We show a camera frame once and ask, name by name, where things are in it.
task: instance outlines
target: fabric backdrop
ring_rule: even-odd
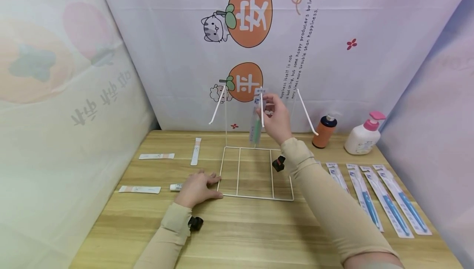
[[[462,0],[379,147],[464,268],[474,268],[474,0]]]
[[[390,113],[460,1],[107,0],[162,129],[248,131],[263,86],[339,132]],[[310,130],[300,103],[292,125]]]
[[[153,119],[105,0],[0,0],[0,267],[67,268]]]

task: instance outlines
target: packaged toothbrush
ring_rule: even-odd
[[[383,186],[383,183],[379,180],[378,176],[372,170],[370,166],[361,166],[360,169],[365,173],[365,177],[369,181],[372,189],[374,189],[377,198],[382,204],[383,210],[386,212],[390,223],[397,232],[400,238],[414,238],[409,226],[403,219],[402,214],[398,211],[393,201],[390,199],[387,190]]]
[[[362,209],[367,213],[367,215],[372,219],[375,226],[383,232],[383,226],[380,222],[379,215],[377,210],[375,210],[374,203],[370,197],[369,190],[365,184],[364,178],[359,171],[359,167],[355,164],[346,164],[347,169],[349,169],[349,176],[351,178],[352,184],[355,189],[358,201]]]
[[[408,197],[403,192],[402,188],[400,188],[400,185],[397,183],[392,173],[387,170],[383,164],[374,164],[372,166],[374,166],[375,170],[378,170],[378,174],[387,188],[390,190],[393,198],[395,198],[397,201],[398,205],[410,222],[410,225],[415,230],[415,233],[418,235],[433,235],[413,204],[408,200]]]
[[[328,167],[329,174],[334,179],[334,181],[336,181],[337,184],[341,186],[341,188],[345,189],[347,193],[350,194],[349,188],[346,185],[346,181],[344,181],[344,177],[342,176],[341,170],[339,169],[337,163],[327,162],[326,166]]]
[[[265,114],[266,101],[263,100],[265,89],[256,88],[253,96],[253,113],[252,123],[250,123],[249,141],[250,145],[256,147],[260,143],[260,136],[262,135],[262,127],[264,126],[262,120],[257,114],[257,109],[260,108],[262,114]]]

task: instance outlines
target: orange bottle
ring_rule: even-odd
[[[334,129],[336,129],[337,120],[331,114],[321,118],[321,121],[316,128],[316,132],[319,135],[314,135],[313,146],[316,148],[325,148],[328,145],[329,138],[331,137]]]

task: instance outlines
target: person's right hand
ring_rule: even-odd
[[[265,94],[263,100],[266,100],[265,110],[273,112],[270,115],[263,113],[266,132],[281,145],[293,137],[291,135],[290,113],[277,94]],[[257,114],[262,118],[260,108],[257,109]]]

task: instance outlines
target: pump bottle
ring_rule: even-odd
[[[378,111],[371,112],[370,117],[364,124],[352,129],[344,144],[344,148],[349,154],[368,154],[380,139],[380,132],[378,131],[380,124],[378,121],[385,120],[386,117]]]

